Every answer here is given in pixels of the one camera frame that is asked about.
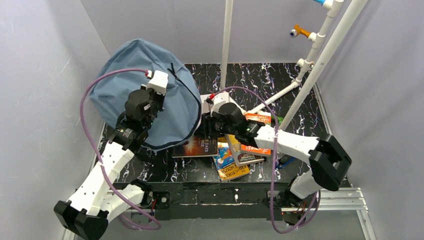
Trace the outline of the light blue student backpack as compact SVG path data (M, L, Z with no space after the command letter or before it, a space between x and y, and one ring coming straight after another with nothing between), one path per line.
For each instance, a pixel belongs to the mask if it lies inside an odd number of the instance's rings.
M143 146L157 152L180 145L194 134L202 114L201 96L191 72L172 52L147 40L133 39L116 50L98 76L121 69L128 71L101 80L89 93L109 126L116 126L130 92L149 82L144 73L134 70L142 69L168 74L164 110L153 121Z

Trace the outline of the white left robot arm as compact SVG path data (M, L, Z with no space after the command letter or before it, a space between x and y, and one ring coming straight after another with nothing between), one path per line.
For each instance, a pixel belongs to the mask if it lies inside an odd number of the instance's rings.
M134 180L107 197L118 173L134 157L130 150L148 137L158 112L163 111L166 88L141 86L129 93L124 112L117 118L104 153L83 184L67 201L58 201L53 211L60 223L85 240L98 240L109 222L127 209L153 202L152 186Z

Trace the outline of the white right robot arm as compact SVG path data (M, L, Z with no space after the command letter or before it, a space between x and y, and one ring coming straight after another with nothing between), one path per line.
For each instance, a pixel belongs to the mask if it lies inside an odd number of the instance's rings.
M247 119L232 102L202 114L198 130L205 137L233 135L242 145L269 149L309 165L308 172L291 180L281 195L284 200L299 202L321 189L338 191L352 164L352 159L333 135L319 138L273 128L264 122Z

